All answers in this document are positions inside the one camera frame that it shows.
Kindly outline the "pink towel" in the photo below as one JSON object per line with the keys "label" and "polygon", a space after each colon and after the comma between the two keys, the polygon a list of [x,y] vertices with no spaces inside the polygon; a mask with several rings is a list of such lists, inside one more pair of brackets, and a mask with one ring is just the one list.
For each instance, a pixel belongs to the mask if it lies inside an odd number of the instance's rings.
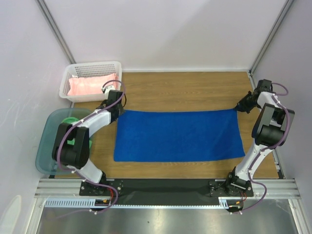
{"label": "pink towel", "polygon": [[67,93],[68,96],[81,96],[81,95],[94,95],[102,94],[102,87],[110,80],[118,80],[116,73],[101,76],[101,77],[89,77],[89,78],[70,78],[70,90]]}

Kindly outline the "blue towel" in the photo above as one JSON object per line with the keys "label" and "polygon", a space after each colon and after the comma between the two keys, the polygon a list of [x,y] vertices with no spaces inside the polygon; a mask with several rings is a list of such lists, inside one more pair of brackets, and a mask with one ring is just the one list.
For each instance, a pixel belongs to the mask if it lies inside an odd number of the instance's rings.
{"label": "blue towel", "polygon": [[116,162],[200,162],[244,155],[237,112],[233,109],[127,110],[117,122]]}

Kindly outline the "white perforated plastic basket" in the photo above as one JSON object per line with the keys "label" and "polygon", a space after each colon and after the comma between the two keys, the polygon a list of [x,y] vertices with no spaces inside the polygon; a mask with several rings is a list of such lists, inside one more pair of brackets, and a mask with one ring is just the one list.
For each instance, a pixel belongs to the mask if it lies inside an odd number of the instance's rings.
{"label": "white perforated plastic basket", "polygon": [[59,88],[59,96],[71,102],[91,102],[104,100],[104,93],[100,94],[87,94],[87,95],[69,95],[71,78],[92,78],[103,77],[111,74],[117,76],[117,80],[122,80],[122,67],[118,61],[105,61],[105,62],[88,62],[71,64],[65,68],[63,78]]}

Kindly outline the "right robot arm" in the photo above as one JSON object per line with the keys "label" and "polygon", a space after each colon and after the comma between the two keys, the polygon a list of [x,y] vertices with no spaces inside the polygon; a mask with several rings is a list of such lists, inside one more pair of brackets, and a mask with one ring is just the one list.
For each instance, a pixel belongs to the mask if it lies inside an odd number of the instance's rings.
{"label": "right robot arm", "polygon": [[287,139],[295,111],[281,104],[280,95],[273,91],[274,84],[270,80],[260,80],[254,91],[249,91],[234,108],[245,113],[255,107],[261,111],[252,130],[253,143],[249,151],[228,173],[223,185],[229,196],[246,193],[252,187],[254,173],[264,158]]}

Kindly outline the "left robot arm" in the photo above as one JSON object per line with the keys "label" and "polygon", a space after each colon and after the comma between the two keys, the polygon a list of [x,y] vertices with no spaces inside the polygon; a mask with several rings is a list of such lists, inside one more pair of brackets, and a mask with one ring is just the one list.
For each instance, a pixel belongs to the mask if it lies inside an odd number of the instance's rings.
{"label": "left robot arm", "polygon": [[110,90],[107,98],[90,115],[74,123],[61,123],[58,127],[52,159],[60,169],[77,173],[90,184],[90,189],[97,195],[107,189],[117,193],[107,183],[106,174],[90,160],[90,137],[98,130],[115,122],[124,113],[122,91]]}

